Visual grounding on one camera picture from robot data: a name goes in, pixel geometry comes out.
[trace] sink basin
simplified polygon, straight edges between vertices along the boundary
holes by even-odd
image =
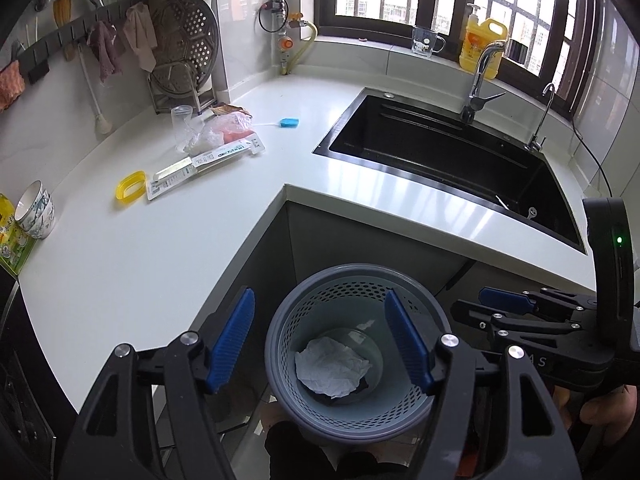
[[[448,110],[365,89],[314,153],[442,189],[585,252],[545,157]]]

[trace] crumpled plastic bag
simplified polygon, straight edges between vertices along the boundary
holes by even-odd
[[[371,363],[348,346],[330,337],[309,341],[302,352],[296,352],[296,375],[316,394],[332,399],[355,391]]]
[[[184,151],[191,156],[215,150],[233,140],[244,139],[254,133],[251,116],[242,112],[213,117],[201,132],[193,131]]]

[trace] window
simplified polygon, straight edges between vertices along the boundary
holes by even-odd
[[[444,35],[440,56],[457,60],[469,8],[480,7],[480,21],[493,18],[528,47],[523,66],[508,59],[498,78],[540,99],[549,82],[556,86],[554,109],[568,117],[586,82],[595,46],[597,0],[316,0],[321,34],[367,38],[410,46],[412,27]]]

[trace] yellow hose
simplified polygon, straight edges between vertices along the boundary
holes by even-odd
[[[287,63],[287,69],[285,71],[285,75],[291,73],[291,70],[293,70],[293,67],[297,65],[302,55],[308,50],[311,44],[318,37],[318,28],[311,22],[306,22],[306,24],[311,28],[311,37],[308,40],[302,40],[302,46]]]

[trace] purple rag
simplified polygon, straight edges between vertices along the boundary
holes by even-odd
[[[113,25],[96,22],[87,40],[87,45],[100,62],[100,81],[103,83],[111,74],[122,73],[120,55],[113,44],[115,39],[116,31]]]

